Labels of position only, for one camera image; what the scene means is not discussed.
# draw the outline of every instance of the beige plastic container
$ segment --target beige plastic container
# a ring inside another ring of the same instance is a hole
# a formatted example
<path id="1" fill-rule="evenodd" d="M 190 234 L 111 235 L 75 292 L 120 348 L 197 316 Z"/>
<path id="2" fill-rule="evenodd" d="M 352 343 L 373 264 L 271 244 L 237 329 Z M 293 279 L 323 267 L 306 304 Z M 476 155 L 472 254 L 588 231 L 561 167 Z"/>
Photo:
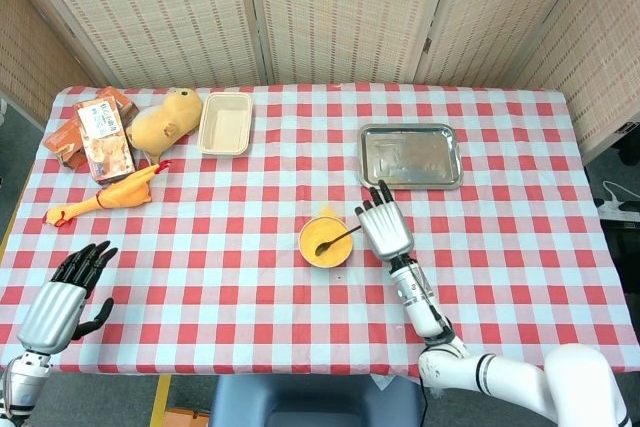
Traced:
<path id="1" fill-rule="evenodd" d="M 240 155 L 249 146 L 253 102 L 243 92 L 215 92 L 200 117 L 198 149 L 203 154 Z"/>

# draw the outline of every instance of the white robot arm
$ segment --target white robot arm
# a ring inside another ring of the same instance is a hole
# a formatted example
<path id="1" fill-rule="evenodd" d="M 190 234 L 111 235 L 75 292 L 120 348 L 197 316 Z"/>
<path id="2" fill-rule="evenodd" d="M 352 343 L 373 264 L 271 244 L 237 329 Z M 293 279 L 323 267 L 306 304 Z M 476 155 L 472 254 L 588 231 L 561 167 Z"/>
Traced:
<path id="1" fill-rule="evenodd" d="M 51 356 L 102 327 L 109 317 L 112 298 L 95 319 L 78 324 L 102 270 L 118 251 L 108 246 L 90 244 L 67 257 L 29 308 L 18 333 L 25 352 L 9 362 L 0 382 L 0 427 L 25 425 L 49 377 Z"/>
<path id="2" fill-rule="evenodd" d="M 428 387 L 474 390 L 511 402 L 561 427 L 631 427 L 611 368 L 595 349 L 562 345 L 545 358 L 544 371 L 493 354 L 472 356 L 453 331 L 418 263 L 409 257 L 413 235 L 380 181 L 356 215 L 376 256 L 391 264 L 391 279 L 413 324 L 424 338 L 420 376 Z"/>

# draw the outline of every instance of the silver tray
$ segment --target silver tray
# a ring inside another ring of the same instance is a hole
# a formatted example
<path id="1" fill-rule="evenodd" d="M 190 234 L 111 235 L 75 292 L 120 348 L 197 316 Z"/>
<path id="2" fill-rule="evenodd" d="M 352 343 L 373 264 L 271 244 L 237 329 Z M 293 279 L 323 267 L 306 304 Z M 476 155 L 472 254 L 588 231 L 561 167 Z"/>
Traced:
<path id="1" fill-rule="evenodd" d="M 444 124 L 368 124 L 358 132 L 360 181 L 391 189 L 456 189 L 462 162 L 453 129 Z"/>

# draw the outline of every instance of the yellow rubber chicken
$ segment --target yellow rubber chicken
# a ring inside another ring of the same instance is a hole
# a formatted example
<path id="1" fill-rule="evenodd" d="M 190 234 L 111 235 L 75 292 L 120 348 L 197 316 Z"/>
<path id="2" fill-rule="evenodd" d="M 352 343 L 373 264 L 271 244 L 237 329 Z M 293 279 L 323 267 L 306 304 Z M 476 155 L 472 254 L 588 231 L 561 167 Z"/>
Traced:
<path id="1" fill-rule="evenodd" d="M 137 207 L 145 202 L 151 202 L 149 181 L 167 167 L 171 161 L 164 160 L 158 164 L 134 172 L 126 179 L 111 184 L 106 189 L 82 202 L 70 205 L 59 205 L 50 209 L 43 221 L 60 227 L 74 217 L 94 210 L 117 209 L 121 207 Z"/>

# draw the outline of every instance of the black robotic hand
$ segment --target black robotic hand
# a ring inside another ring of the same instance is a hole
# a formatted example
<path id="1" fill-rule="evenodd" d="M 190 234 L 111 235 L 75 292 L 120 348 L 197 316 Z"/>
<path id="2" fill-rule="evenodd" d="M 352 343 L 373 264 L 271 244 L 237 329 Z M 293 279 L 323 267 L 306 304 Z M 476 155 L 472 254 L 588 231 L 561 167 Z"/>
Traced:
<path id="1" fill-rule="evenodd" d="M 78 340 L 102 327 L 113 308 L 112 298 L 104 302 L 93 320 L 78 322 L 102 270 L 118 252 L 116 248 L 107 250 L 108 247 L 109 241 L 97 246 L 89 244 L 60 264 L 51 281 L 38 293 L 18 334 L 27 350 L 57 354 L 71 340 Z"/>

